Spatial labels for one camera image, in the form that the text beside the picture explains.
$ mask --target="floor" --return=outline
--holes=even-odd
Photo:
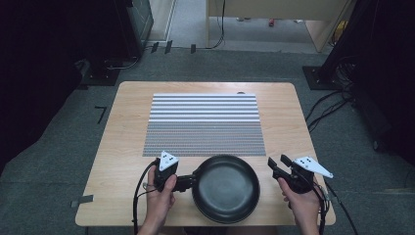
[[[172,47],[190,48],[196,44],[206,49],[206,0],[151,0],[155,24],[149,43],[161,45],[172,40]],[[221,19],[210,18],[210,42],[215,45],[221,34]],[[224,19],[224,40],[216,50],[283,52],[316,54],[304,22],[276,20],[273,27],[268,19]],[[327,45],[322,54],[330,54]]]

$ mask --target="finger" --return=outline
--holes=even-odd
[[[165,195],[170,195],[171,191],[173,191],[174,186],[176,185],[177,181],[177,175],[172,174],[164,183],[164,189],[162,190],[162,193]]]
[[[288,185],[287,181],[279,177],[278,178],[278,184],[280,185],[280,188],[283,190],[283,193],[286,194],[286,196],[289,196],[289,194],[292,192],[290,186]]]
[[[173,205],[174,205],[175,202],[176,202],[176,198],[174,198],[173,194],[171,194],[171,197],[170,197],[170,205],[169,205],[169,208],[170,209],[173,207]]]
[[[154,186],[153,184],[147,184],[145,189],[147,192],[151,193],[156,190],[156,186]]]
[[[321,191],[321,188],[318,186],[318,185],[320,185],[319,183],[318,183],[318,181],[317,181],[317,178],[314,176],[314,188],[315,188],[315,190],[318,192],[318,194],[320,195],[320,197],[323,197],[324,196],[324,193]]]
[[[150,167],[149,169],[149,173],[147,174],[147,183],[149,185],[155,184],[155,171],[156,171],[156,166],[152,165],[152,167]]]

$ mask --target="hand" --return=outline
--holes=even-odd
[[[283,191],[284,201],[290,202],[296,224],[300,227],[302,235],[318,234],[317,218],[320,202],[314,191],[304,194],[293,192],[287,181],[280,177],[278,183]]]
[[[155,190],[156,166],[153,165],[148,174],[147,191]],[[175,174],[168,177],[165,181],[162,192],[158,190],[147,194],[147,213],[144,223],[138,231],[139,235],[155,235],[159,233],[160,228],[164,225],[167,213],[174,205],[175,198],[171,192],[176,185],[177,176]]]

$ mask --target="black frying pan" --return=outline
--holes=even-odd
[[[196,206],[209,219],[235,223],[248,217],[259,200],[259,181],[242,159],[218,155],[194,172],[192,194]]]

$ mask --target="black cable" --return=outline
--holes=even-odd
[[[324,202],[325,202],[325,213],[327,214],[327,212],[330,210],[330,200],[329,198],[327,198],[327,194],[324,192],[324,189],[321,185],[317,184],[314,182],[314,186],[317,186],[320,189],[321,194],[324,196]]]
[[[217,43],[214,46],[207,47],[206,49],[214,49],[214,48],[218,47],[223,42],[223,39],[225,37],[225,29],[224,29],[224,26],[223,26],[224,25],[223,18],[225,17],[225,6],[226,6],[226,0],[223,0],[223,5],[222,5],[222,26],[220,28],[221,29],[220,38],[219,38],[219,40],[217,41]]]
[[[321,97],[312,107],[311,107],[311,110],[309,111],[309,113],[308,113],[308,115],[307,115],[307,117],[305,118],[305,121],[307,121],[309,118],[310,118],[310,116],[311,116],[311,114],[314,112],[314,109],[317,107],[317,105],[319,104],[319,103],[321,103],[321,102],[323,102],[324,100],[326,100],[327,98],[329,98],[330,96],[332,96],[332,95],[334,95],[334,94],[337,94],[337,93],[340,93],[340,92],[342,92],[341,90],[337,90],[337,91],[334,91],[334,92],[332,92],[332,93],[330,93],[330,94],[328,94],[328,95],[325,95],[325,96],[323,96],[323,97]]]
[[[146,50],[148,50],[148,49],[152,49],[153,48],[153,46],[148,46],[148,47],[145,47],[144,48],[144,50],[146,51]],[[171,49],[191,49],[190,47],[170,47]],[[197,48],[198,50],[210,50],[210,49],[212,49],[212,48],[206,48],[206,47],[199,47],[199,48]]]
[[[337,67],[337,71],[340,75],[338,75],[339,81],[341,84],[345,84],[346,86],[349,86],[350,84],[353,84],[353,82],[350,80],[350,77],[354,71],[355,64],[350,62],[340,62],[339,66]]]
[[[107,70],[109,70],[109,71],[113,71],[113,70],[127,70],[127,69],[130,69],[131,67],[133,67],[135,64],[137,64],[137,62],[139,60],[140,60],[139,57],[135,57],[135,61],[131,65],[129,65],[129,66],[126,66],[126,67],[113,67],[113,66],[110,66],[110,67],[107,67]]]
[[[358,235],[357,229],[354,226],[353,220],[351,219],[350,214],[348,214],[348,211],[347,211],[345,205],[343,205],[342,201],[339,199],[339,197],[337,196],[337,194],[335,193],[335,191],[333,190],[333,188],[327,183],[327,181],[324,180],[324,182],[326,183],[326,186],[330,190],[330,192],[332,192],[333,196],[335,198],[337,198],[339,205],[342,207],[343,211],[345,212],[345,214],[347,216],[348,222],[350,223],[351,227],[353,228],[354,234],[355,235]]]
[[[342,101],[330,106],[328,109],[326,109],[320,117],[316,118],[314,121],[311,122],[311,124],[308,125],[308,132],[311,133],[315,129],[315,127],[317,127],[317,125],[318,125],[318,123],[320,122],[321,119],[333,114],[335,111],[339,110],[341,107],[343,107],[345,104],[347,104],[348,101],[349,100],[342,100]]]
[[[152,191],[150,191],[150,192],[145,192],[145,193],[142,193],[142,194],[140,194],[140,195],[138,195],[138,196],[137,196],[137,194],[138,194],[138,190],[140,189],[140,185],[142,184],[143,179],[144,179],[144,176],[146,176],[147,171],[149,171],[150,167],[152,167],[153,165],[156,165],[156,164],[157,164],[157,160],[155,160],[155,161],[151,162],[151,163],[150,163],[150,164],[146,167],[146,169],[144,170],[143,174],[142,174],[142,175],[141,175],[141,177],[140,177],[140,180],[138,181],[137,187],[135,188],[135,192],[134,192],[134,200],[133,200],[133,203],[132,203],[132,216],[133,216],[132,222],[134,223],[134,235],[138,233],[138,219],[137,219],[137,205],[138,205],[138,198],[139,198],[141,195],[143,195],[143,194],[150,193],[150,192],[153,192],[153,191],[154,191],[154,190],[152,190]]]

